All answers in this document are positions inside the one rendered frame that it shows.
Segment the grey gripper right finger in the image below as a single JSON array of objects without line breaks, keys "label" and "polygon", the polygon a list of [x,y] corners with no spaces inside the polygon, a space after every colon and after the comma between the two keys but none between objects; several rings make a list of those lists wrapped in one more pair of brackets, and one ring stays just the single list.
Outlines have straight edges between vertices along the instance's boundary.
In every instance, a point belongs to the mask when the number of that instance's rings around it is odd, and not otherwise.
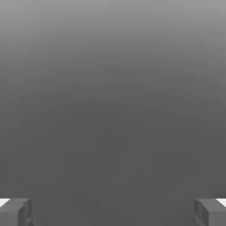
[{"label": "grey gripper right finger", "polygon": [[194,212],[197,226],[226,226],[226,198],[195,199]]}]

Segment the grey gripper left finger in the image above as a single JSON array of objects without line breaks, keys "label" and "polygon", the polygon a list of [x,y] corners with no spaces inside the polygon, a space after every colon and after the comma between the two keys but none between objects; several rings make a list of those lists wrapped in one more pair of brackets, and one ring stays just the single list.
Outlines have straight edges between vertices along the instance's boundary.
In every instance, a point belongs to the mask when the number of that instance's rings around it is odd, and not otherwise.
[{"label": "grey gripper left finger", "polygon": [[34,226],[32,199],[0,198],[0,226]]}]

